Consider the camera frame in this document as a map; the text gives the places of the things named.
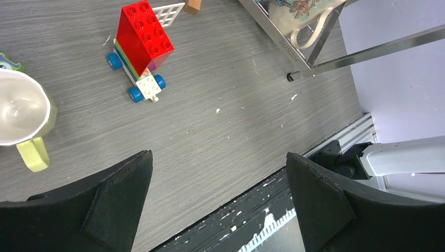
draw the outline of black joint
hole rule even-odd
[[[293,82],[293,78],[291,76],[291,73],[288,73],[288,75],[286,75],[286,78],[288,79],[288,82]]]

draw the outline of green stripe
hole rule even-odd
[[[128,60],[128,57],[125,55],[125,52],[122,50],[121,45],[119,45],[119,42],[116,40],[116,43],[114,44],[116,46],[116,48],[119,50],[119,52],[121,53],[122,57],[124,58],[125,62],[127,63],[127,65],[129,66],[129,70],[134,74],[134,76],[139,79],[139,75],[137,74],[136,70],[134,70],[133,65],[131,64],[131,62]]]

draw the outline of lego stud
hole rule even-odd
[[[153,54],[157,54],[157,53],[159,53],[159,49],[158,49],[157,47],[155,47],[155,46],[152,46],[152,47],[150,48],[150,51],[151,51]]]
[[[164,41],[164,42],[162,43],[162,47],[164,47],[164,49],[169,49],[170,46],[172,46],[172,45],[171,45],[169,42],[167,42],[167,41]]]
[[[157,18],[155,16],[150,16],[150,17],[147,18],[147,22],[150,25],[155,25],[156,21],[157,21]]]
[[[148,3],[146,3],[146,2],[142,2],[141,3],[141,11],[143,11],[143,12],[147,12],[147,11],[149,11],[149,4]]]
[[[144,38],[146,43],[150,42],[152,40],[152,36],[150,36],[150,34],[147,34],[147,33],[144,34],[143,38]]]
[[[136,28],[139,30],[144,29],[144,22],[142,22],[140,20],[136,21]]]
[[[158,36],[159,38],[162,37],[162,35],[164,35],[164,31],[162,29],[156,29],[154,31],[154,34],[156,34],[156,36]]]
[[[135,17],[136,16],[136,8],[134,8],[134,7],[130,7],[130,8],[128,8],[128,15],[130,16],[130,17]]]

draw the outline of brown wooden block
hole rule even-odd
[[[201,9],[201,0],[186,0],[184,10],[192,15],[198,14]]]

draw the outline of red lego brick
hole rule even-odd
[[[154,71],[174,50],[147,0],[122,8],[116,40],[139,75],[147,66]]]

